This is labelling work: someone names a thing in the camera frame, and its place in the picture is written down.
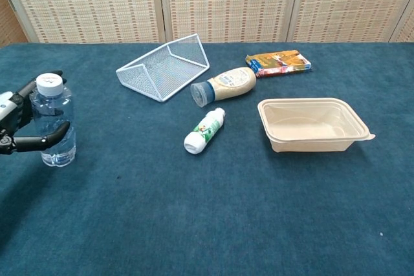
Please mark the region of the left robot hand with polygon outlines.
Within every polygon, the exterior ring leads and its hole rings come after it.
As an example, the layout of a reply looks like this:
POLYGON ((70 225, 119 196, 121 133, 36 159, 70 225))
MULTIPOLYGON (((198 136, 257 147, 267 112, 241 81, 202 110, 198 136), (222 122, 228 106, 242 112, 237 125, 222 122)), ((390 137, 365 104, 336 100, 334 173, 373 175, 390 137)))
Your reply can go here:
POLYGON ((49 166, 73 161, 74 102, 62 74, 43 73, 18 91, 1 94, 1 154, 39 151, 49 166))

